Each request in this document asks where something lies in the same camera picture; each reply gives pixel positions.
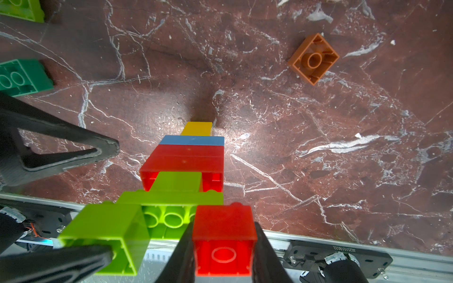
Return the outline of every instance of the printed serial number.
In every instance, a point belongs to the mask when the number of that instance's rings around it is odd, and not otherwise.
[[[351,253],[355,253],[356,252],[356,249],[353,249],[353,248],[344,248],[344,247],[337,247],[337,246],[332,246],[334,249],[336,250],[340,250],[342,252],[351,252]]]

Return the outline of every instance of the green lego brick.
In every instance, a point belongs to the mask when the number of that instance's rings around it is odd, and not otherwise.
[[[38,60],[11,60],[0,63],[0,93],[12,97],[53,89]]]
[[[32,22],[44,22],[44,12],[39,0],[1,0],[0,14]]]
[[[140,204],[152,240],[179,240],[194,220],[198,205],[223,205],[223,193],[208,192],[124,192],[116,203]]]
[[[109,245],[113,260],[98,275],[137,275],[149,244],[140,205],[87,205],[58,237],[66,247]]]
[[[151,191],[202,192],[202,174],[201,172],[159,172]]]

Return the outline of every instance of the orange wire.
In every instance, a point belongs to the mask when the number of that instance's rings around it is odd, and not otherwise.
[[[33,223],[30,223],[30,225],[31,225],[31,228],[32,228],[32,230],[33,230],[33,233],[34,233],[35,237],[39,237],[39,238],[42,238],[42,239],[50,240],[49,238],[41,237],[41,236],[36,232],[36,229],[34,228]]]

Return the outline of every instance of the brown lego brick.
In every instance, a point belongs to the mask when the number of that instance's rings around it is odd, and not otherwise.
[[[338,60],[339,55],[320,34],[308,36],[291,56],[288,65],[313,86]]]

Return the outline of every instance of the lego stud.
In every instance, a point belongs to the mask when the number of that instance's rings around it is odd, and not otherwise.
[[[23,86],[25,84],[24,77],[18,72],[11,73],[11,80],[18,86]]]
[[[0,75],[0,85],[4,88],[11,88],[13,86],[13,83],[7,76]]]
[[[22,5],[22,0],[10,0],[10,2],[14,6],[21,6]]]
[[[170,228],[179,228],[183,225],[184,209],[180,206],[168,206],[165,209],[164,223]]]
[[[319,53],[305,53],[300,59],[302,66],[310,69],[316,69],[321,65],[323,57]]]
[[[194,206],[190,209],[190,213],[189,213],[189,219],[190,219],[190,222],[193,222],[195,220],[195,213],[197,212],[197,207]]]
[[[161,211],[158,207],[147,206],[143,209],[143,214],[148,228],[154,228],[157,226],[161,215]]]
[[[236,259],[236,251],[230,247],[219,247],[212,250],[211,258],[220,264],[227,264]]]

